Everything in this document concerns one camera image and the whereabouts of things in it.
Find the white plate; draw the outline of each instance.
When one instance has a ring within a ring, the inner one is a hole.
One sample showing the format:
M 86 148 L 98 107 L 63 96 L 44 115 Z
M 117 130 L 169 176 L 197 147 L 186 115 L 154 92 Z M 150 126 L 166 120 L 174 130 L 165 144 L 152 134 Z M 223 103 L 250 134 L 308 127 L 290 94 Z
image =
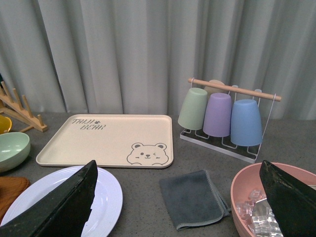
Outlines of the white plate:
M 6 212 L 1 225 L 6 224 L 46 196 L 82 166 L 73 166 L 53 172 L 28 187 Z M 107 236 L 116 224 L 123 203 L 123 194 L 117 179 L 106 170 L 98 168 L 92 212 L 86 222 L 82 237 Z

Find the wooden rod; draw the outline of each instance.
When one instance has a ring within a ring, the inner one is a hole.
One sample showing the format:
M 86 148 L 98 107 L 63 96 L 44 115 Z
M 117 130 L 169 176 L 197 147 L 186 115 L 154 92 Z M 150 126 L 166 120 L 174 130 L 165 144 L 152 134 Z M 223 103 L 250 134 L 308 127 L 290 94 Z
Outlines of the wooden rod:
M 28 130 L 31 130 L 32 128 L 34 128 L 33 126 L 28 126 L 26 128 L 23 128 L 22 130 L 20 130 L 19 132 L 26 132 Z
M 2 87 L 0 86 L 0 95 L 1 96 L 4 96 L 4 92 L 3 92 L 3 90 L 2 90 Z
M 15 88 L 13 88 L 13 93 L 14 93 L 14 95 L 15 95 L 16 101 L 18 102 L 19 109 L 22 110 L 23 107 L 22 107 L 22 104 L 21 104 L 21 100 L 20 100 L 19 95 L 18 95 L 18 92 L 16 91 Z
M 22 99 L 23 99 L 23 101 L 24 101 L 24 104 L 25 104 L 25 106 L 26 106 L 26 110 L 28 111 L 30 118 L 33 118 L 33 114 L 32 114 L 31 108 L 30 108 L 30 106 L 29 106 L 29 103 L 28 103 L 28 101 L 27 101 L 27 99 L 26 99 L 26 96 L 25 96 L 25 95 L 22 95 Z
M 4 103 L 2 100 L 0 100 L 0 108 L 4 108 Z
M 13 103 L 13 99 L 12 99 L 12 97 L 10 95 L 10 92 L 9 92 L 8 88 L 6 87 L 4 81 L 1 82 L 1 85 L 3 86 L 4 91 L 5 91 L 6 95 L 7 95 L 7 97 L 9 98 L 10 102 Z
M 244 94 L 244 95 L 256 96 L 256 97 L 269 99 L 269 100 L 281 101 L 281 99 L 282 99 L 282 97 L 278 96 L 278 95 L 266 94 L 266 93 L 262 93 L 262 92 L 258 92 L 258 91 L 242 89 L 242 88 L 233 87 L 233 86 L 229 86 L 229 85 L 221 85 L 221 84 L 208 82 L 208 81 L 204 81 L 204 80 L 198 80 L 198 79 L 193 79 L 193 82 L 192 82 L 192 79 L 193 78 L 189 78 L 188 82 L 199 84 L 199 85 L 204 85 L 204 86 L 209 86 L 209 87 L 214 87 L 217 89 L 232 91 L 232 92 L 236 92 L 236 93 L 240 93 L 240 94 Z
M 41 115 L 38 115 L 38 119 L 39 119 L 40 125 L 44 126 L 43 119 L 42 119 Z

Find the towel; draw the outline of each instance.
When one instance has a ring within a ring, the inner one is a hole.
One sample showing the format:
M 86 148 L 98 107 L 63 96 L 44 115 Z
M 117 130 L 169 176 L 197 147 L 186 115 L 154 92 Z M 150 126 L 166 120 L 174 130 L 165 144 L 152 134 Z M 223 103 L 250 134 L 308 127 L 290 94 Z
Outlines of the towel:
M 207 170 L 161 179 L 159 184 L 170 218 L 178 231 L 218 222 L 231 211 Z

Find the pink bowl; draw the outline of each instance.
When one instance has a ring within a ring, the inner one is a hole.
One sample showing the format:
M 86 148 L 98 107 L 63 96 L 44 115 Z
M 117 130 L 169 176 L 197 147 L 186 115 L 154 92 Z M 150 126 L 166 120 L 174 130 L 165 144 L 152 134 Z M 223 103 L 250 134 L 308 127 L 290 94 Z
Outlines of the pink bowl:
M 301 180 L 307 185 L 316 185 L 316 175 L 301 168 L 297 168 L 288 164 L 273 163 L 285 172 Z M 231 186 L 232 214 L 236 229 L 240 237 L 254 237 L 245 220 L 242 220 L 237 213 L 236 203 L 249 200 L 248 196 L 253 189 L 261 189 L 264 191 L 259 170 L 261 163 L 252 164 L 237 173 Z

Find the purple cup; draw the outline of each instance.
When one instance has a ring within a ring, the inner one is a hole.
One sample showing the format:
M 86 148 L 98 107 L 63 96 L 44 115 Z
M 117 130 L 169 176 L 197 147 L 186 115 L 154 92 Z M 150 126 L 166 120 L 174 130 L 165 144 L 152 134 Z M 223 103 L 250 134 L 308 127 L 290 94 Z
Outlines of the purple cup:
M 231 96 L 225 93 L 211 94 L 205 111 L 203 132 L 212 137 L 229 136 L 231 115 Z

